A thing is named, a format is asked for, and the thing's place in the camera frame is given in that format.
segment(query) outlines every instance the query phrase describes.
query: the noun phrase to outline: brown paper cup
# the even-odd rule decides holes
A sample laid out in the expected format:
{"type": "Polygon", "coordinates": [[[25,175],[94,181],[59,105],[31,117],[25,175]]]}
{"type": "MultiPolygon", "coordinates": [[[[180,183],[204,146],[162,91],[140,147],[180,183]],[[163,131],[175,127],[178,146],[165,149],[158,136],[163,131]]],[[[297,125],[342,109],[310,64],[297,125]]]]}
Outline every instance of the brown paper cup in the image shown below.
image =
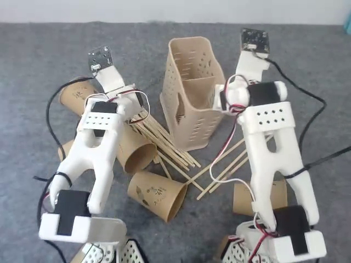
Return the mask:
{"type": "MultiPolygon", "coordinates": [[[[69,142],[66,142],[65,144],[62,145],[62,147],[64,148],[64,151],[65,151],[66,156],[67,156],[68,153],[70,152],[70,149],[71,149],[71,147],[72,147],[72,144],[73,144],[73,140],[71,140],[71,141],[69,141],[69,142]]],[[[60,149],[60,148],[58,149],[58,154],[59,154],[60,161],[62,162],[62,152],[61,152],[61,149],[60,149]]]]}
{"type": "Polygon", "coordinates": [[[169,222],[182,206],[187,189],[186,184],[141,171],[132,177],[128,196],[169,222]]]}
{"type": "Polygon", "coordinates": [[[153,143],[133,131],[128,124],[124,125],[123,137],[118,145],[117,159],[126,173],[134,174],[143,170],[152,162],[156,152],[157,149],[153,143]]]}
{"type": "MultiPolygon", "coordinates": [[[[274,181],[270,193],[272,208],[287,206],[287,190],[285,181],[274,181]]],[[[251,195],[244,184],[234,184],[233,212],[241,215],[253,216],[251,195]]]]}
{"type": "Polygon", "coordinates": [[[81,116],[84,112],[84,101],[87,96],[94,93],[97,91],[88,81],[77,82],[61,91],[59,101],[75,114],[81,116]]]}

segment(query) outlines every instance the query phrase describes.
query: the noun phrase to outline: perforated holder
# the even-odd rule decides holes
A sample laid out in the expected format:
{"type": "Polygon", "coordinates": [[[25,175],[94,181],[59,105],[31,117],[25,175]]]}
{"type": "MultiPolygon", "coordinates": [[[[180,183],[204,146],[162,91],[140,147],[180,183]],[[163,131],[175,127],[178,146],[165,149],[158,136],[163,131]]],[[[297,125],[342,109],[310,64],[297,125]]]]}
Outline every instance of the perforated holder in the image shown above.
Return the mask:
{"type": "Polygon", "coordinates": [[[222,68],[207,38],[175,38],[168,48],[160,100],[169,132],[177,148],[204,148],[223,118],[212,110],[215,85],[225,82],[222,68]]]}

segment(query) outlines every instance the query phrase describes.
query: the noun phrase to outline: robotic arm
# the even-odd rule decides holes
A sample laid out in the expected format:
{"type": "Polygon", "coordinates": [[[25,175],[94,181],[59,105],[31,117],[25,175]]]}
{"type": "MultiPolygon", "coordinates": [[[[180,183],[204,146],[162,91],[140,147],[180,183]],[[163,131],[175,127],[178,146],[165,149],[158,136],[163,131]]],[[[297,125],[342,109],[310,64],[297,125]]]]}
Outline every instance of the robotic arm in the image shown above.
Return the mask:
{"type": "MultiPolygon", "coordinates": [[[[268,238],[263,254],[278,262],[320,258],[325,256],[326,248],[322,233],[310,229],[318,223],[319,212],[308,171],[287,179],[295,192],[297,206],[273,210],[270,202],[275,172],[288,176],[303,168],[303,163],[291,105],[285,101],[285,84],[280,81],[261,83],[262,73],[269,67],[269,63],[261,59],[269,54],[268,35],[264,31],[244,29],[241,45],[235,79],[226,83],[226,90],[223,85],[216,86],[213,108],[231,115],[230,105],[245,107],[237,121],[242,126],[250,160],[250,184],[256,199],[252,208],[269,232],[279,234],[279,237],[268,238]],[[267,148],[267,135],[274,137],[275,152],[267,148]]],[[[250,229],[253,224],[243,223],[237,228],[237,235],[245,237],[252,250],[261,235],[250,229]]]]}
{"type": "MultiPolygon", "coordinates": [[[[54,212],[42,215],[39,237],[52,241],[105,243],[117,246],[120,251],[127,233],[124,222],[96,218],[92,214],[101,214],[105,207],[124,122],[139,114],[143,104],[134,87],[125,86],[112,64],[109,47],[90,52],[89,65],[105,94],[94,94],[86,100],[71,150],[60,163],[49,187],[54,212]],[[69,190],[71,184],[88,169],[95,173],[91,193],[69,190]]],[[[118,250],[117,262],[120,260],[118,250]]]]}

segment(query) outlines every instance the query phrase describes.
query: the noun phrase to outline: floor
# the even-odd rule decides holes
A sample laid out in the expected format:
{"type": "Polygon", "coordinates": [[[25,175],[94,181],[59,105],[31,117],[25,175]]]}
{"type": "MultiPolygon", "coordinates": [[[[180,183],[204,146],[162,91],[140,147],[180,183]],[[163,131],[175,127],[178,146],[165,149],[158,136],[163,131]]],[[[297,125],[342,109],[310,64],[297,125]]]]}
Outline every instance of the floor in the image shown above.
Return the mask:
{"type": "MultiPolygon", "coordinates": [[[[107,44],[114,63],[127,83],[149,94],[152,114],[165,124],[158,95],[168,52],[174,37],[204,36],[226,76],[239,55],[240,29],[244,26],[269,32],[271,55],[297,83],[322,96],[326,111],[308,131],[303,147],[305,163],[348,145],[351,137],[351,36],[341,26],[225,25],[225,24],[0,24],[0,262],[60,262],[57,253],[39,240],[36,205],[43,184],[34,175],[50,176],[58,167],[57,147],[50,137],[44,110],[57,86],[76,76],[89,75],[87,52],[107,44]]],[[[264,80],[281,80],[271,67],[264,80]]],[[[318,102],[288,86],[299,135],[318,102]]],[[[53,128],[62,142],[74,135],[77,116],[58,104],[51,110],[53,128]]],[[[232,122],[225,118],[210,144],[191,152],[206,166],[219,151],[232,122]]],[[[238,130],[234,141],[241,139],[238,130]]],[[[241,149],[221,163],[224,169],[241,149]]],[[[310,171],[319,205],[320,221],[328,255],[321,262],[351,262],[350,180],[351,155],[346,154],[310,171]]],[[[159,166],[148,170],[162,174],[159,166]]],[[[172,175],[185,181],[170,168],[172,175]]],[[[190,175],[198,170],[193,169],[190,175]]],[[[247,165],[236,176],[250,178],[247,165]]],[[[150,262],[208,262],[224,235],[250,220],[231,212],[233,185],[196,200],[199,191],[190,186],[182,209],[170,222],[127,197],[130,176],[115,164],[115,178],[103,216],[117,217],[127,224],[128,235],[136,238],[150,262]]],[[[198,179],[203,187],[208,174],[198,179]]],[[[86,173],[75,189],[89,190],[92,173],[86,173]]],[[[80,247],[59,244],[71,259],[80,247]]]]}

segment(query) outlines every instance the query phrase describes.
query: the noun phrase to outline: white wall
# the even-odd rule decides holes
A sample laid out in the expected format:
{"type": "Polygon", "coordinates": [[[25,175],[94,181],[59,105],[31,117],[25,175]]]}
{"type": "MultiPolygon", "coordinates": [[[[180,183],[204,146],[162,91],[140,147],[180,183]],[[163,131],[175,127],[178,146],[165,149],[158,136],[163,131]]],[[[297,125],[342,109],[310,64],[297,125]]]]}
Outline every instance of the white wall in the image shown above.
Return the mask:
{"type": "Polygon", "coordinates": [[[2,22],[343,24],[351,0],[0,0],[2,22]]]}

